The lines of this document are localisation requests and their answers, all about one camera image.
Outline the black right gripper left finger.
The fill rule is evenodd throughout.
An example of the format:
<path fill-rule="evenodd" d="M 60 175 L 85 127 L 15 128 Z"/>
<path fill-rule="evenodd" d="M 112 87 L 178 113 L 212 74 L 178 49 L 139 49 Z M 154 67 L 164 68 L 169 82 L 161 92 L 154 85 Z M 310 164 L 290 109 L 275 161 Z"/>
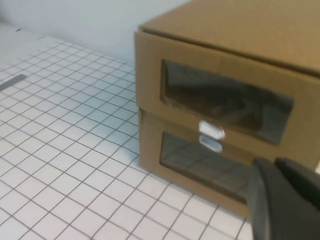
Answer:
<path fill-rule="evenodd" d="M 274 162 L 256 158 L 251 165 L 247 206 L 255 240 L 318 240 L 320 200 L 306 200 Z"/>

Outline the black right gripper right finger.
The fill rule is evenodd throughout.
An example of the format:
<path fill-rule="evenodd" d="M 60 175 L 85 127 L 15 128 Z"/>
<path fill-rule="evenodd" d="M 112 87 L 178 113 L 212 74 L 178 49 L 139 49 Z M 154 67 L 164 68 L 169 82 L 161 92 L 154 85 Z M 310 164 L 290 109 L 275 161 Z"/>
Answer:
<path fill-rule="evenodd" d="M 301 197 L 320 199 L 319 174 L 288 158 L 276 158 L 274 164 Z"/>

